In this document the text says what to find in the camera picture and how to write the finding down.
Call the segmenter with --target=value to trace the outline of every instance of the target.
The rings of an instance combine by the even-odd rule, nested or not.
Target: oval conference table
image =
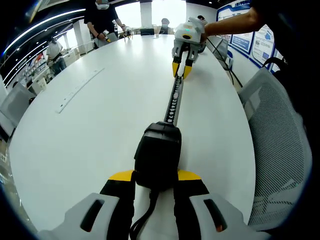
[[[173,45],[173,35],[135,35],[94,50],[57,75],[29,106],[9,157],[17,192],[38,231],[61,224],[68,209],[99,193],[111,175],[134,169],[144,130],[165,117],[174,83]],[[58,113],[63,99],[94,71],[100,72]],[[177,127],[179,168],[201,176],[209,192],[237,207],[247,224],[256,180],[252,137],[237,92],[208,49],[184,80]],[[134,207],[133,222],[149,207],[148,189],[136,187]],[[140,239],[177,239],[173,209],[169,189],[159,195]]]

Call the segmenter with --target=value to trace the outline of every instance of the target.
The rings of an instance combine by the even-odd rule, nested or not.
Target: window
[[[187,5],[185,0],[153,0],[152,1],[152,24],[161,26],[161,20],[166,18],[170,21],[169,27],[176,28],[186,22]]]
[[[67,44],[64,36],[59,37],[57,42],[59,42],[64,49],[67,49]]]
[[[141,28],[140,2],[117,6],[115,11],[123,24],[130,28]]]
[[[78,45],[75,30],[71,28],[66,32],[66,38],[68,39],[69,48],[74,48]]]

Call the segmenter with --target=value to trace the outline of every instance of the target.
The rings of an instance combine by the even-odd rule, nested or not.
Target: human hand
[[[207,38],[208,38],[208,34],[207,34],[207,33],[202,33],[202,34],[201,34],[200,43],[201,43],[201,44],[205,43],[206,40],[207,40]]]
[[[101,41],[106,41],[106,36],[103,33],[99,33],[96,38]]]

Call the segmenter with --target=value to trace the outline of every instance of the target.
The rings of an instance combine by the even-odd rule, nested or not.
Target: measuring tape
[[[169,105],[166,110],[164,122],[177,125],[178,114],[183,90],[183,77],[176,75],[174,78],[174,85],[172,88]]]

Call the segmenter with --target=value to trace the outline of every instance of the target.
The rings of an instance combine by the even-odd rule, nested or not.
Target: white ruler
[[[59,104],[58,108],[56,109],[56,112],[59,114],[63,111],[63,109],[68,105],[68,103],[71,101],[71,99],[88,83],[91,79],[93,79],[96,75],[98,75],[102,70],[105,68],[102,68],[100,70],[94,70],[93,73],[86,79],[84,79],[78,86],[74,88]]]

